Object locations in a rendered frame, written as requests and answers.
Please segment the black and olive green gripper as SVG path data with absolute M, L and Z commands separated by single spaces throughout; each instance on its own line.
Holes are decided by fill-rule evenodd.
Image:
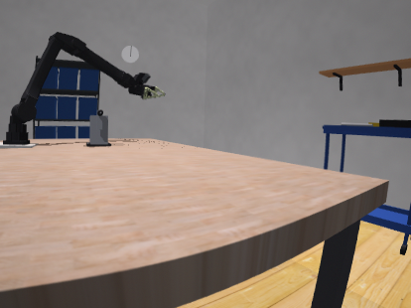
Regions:
M 145 88 L 145 90 L 144 90 L 144 88 Z M 144 90 L 144 91 L 143 91 L 143 90 Z M 158 90 L 159 92 L 161 92 L 162 94 L 161 94 L 161 95 L 158 95 L 157 90 Z M 149 94 L 149 92 L 150 92 L 150 94 Z M 153 96 L 151 96 L 151 95 L 152 95 L 151 92 L 154 93 Z M 162 91 L 161 91 L 159 88 L 157 88 L 156 86 L 147 86 L 147 87 L 143 86 L 143 87 L 142 87 L 142 91 L 137 91 L 137 90 L 136 90 L 136 94 L 137 94 L 137 95 L 141 95 L 141 98 L 142 98 L 142 99 L 148 99 L 148 98 L 152 98 L 152 97 L 153 97 L 153 98 L 156 98 L 156 97 L 160 97 L 160 96 L 165 96 L 165 93 L 162 92 Z M 142 94 L 143 94 L 143 97 L 142 97 Z

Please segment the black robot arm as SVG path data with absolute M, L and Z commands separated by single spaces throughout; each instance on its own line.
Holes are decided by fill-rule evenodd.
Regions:
M 118 69 L 117 67 L 106 61 L 104 58 L 90 50 L 86 46 L 86 43 L 84 43 L 80 39 L 71 35 L 56 32 L 49 37 L 48 45 L 37 64 L 37 67 L 27 85 L 26 90 L 21 97 L 20 103 L 14 105 L 11 110 L 12 115 L 10 116 L 9 130 L 8 132 L 6 132 L 6 140 L 3 140 L 3 145 L 30 144 L 30 140 L 28 140 L 29 132 L 27 132 L 27 124 L 24 123 L 36 118 L 35 116 L 37 114 L 37 109 L 35 105 L 38 101 L 39 94 L 53 66 L 53 63 L 61 50 L 61 47 L 62 50 L 69 53 L 70 55 L 76 56 L 86 61 L 106 75 L 112 77 L 115 81 L 117 81 L 118 84 L 120 84 L 124 88 L 129 87 L 128 91 L 131 94 L 136 94 L 136 90 L 142 91 L 143 86 L 150 86 L 143 84 L 146 83 L 150 78 L 149 74 L 139 73 L 138 75 L 135 75 L 133 77 L 132 75 Z

